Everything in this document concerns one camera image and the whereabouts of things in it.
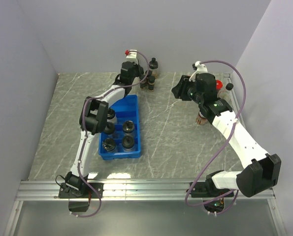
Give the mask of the black cap bottle front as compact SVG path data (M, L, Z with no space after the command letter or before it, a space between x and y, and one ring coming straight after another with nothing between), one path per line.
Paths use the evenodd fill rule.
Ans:
M132 120L124 121L122 130L126 135L131 135L135 132L135 125Z

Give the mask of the black cap bottle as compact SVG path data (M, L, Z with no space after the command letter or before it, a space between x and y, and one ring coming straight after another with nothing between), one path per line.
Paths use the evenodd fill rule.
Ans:
M124 121L122 130L126 135L131 135L135 132L135 125L132 120Z
M115 124L108 121L103 132L109 137L115 137Z

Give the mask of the black cap bottle back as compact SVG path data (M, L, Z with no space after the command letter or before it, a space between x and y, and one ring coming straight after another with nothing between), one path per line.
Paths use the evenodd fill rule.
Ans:
M103 132L109 137L115 137L115 124L108 121Z

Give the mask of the knob lid jar white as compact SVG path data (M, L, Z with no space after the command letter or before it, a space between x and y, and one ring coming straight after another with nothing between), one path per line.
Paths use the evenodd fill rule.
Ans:
M122 138L122 148L126 152L135 151L135 141L134 141L134 138L131 137L131 136L129 136L129 135L125 135Z

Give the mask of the blue divided plastic bin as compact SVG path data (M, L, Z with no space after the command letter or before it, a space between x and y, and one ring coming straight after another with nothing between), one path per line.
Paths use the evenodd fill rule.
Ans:
M114 103L107 121L105 131L99 137L98 153L102 159L139 158L141 137L137 95L128 95Z

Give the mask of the shaker jar white powder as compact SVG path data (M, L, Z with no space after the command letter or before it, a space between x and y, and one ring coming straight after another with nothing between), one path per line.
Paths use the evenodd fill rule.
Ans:
M106 138L102 142L102 147L105 152L108 152L108 153L117 152L117 145L113 138Z

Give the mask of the tall clear sauce bottle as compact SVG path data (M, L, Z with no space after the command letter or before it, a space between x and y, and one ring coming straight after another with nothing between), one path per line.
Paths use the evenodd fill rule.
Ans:
M218 98L229 100L230 98L230 91L233 89L234 85L232 83L227 83L223 85L222 88L218 91Z

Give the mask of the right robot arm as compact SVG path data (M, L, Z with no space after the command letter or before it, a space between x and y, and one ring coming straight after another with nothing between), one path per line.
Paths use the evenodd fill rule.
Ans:
M277 185L282 161L277 154L269 154L247 132L231 105L218 96L217 85L210 73L197 74L194 80L182 75L171 91L175 98L198 105L203 118L229 140L243 167L240 172L221 170L208 175L205 181L208 195L217 196L223 189L233 189L252 197Z

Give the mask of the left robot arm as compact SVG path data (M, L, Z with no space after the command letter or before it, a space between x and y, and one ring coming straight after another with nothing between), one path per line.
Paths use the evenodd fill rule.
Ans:
M70 171L63 177L60 184L59 198L84 198L93 192L88 185L90 156L94 145L107 124L109 108L125 98L135 85L136 77L141 77L144 71L137 59L122 63L120 74L112 86L97 97L87 97L80 115L81 138L75 161Z

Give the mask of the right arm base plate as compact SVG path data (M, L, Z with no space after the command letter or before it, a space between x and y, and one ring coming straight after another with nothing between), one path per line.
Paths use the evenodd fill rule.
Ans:
M228 195L225 195L225 197L234 196L234 193L229 189L218 189L213 182L205 181L197 182L189 195L192 198L215 198L225 193L229 193Z

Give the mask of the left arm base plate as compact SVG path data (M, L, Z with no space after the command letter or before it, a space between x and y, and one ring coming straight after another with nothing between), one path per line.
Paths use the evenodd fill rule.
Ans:
M103 192L103 183L89 183L91 188L85 184L81 184L81 190L77 190L76 188L70 187L66 185L65 182L62 182L60 185L58 198L59 199L76 199L76 198L88 198L91 197L93 199L97 199L98 197L102 197Z

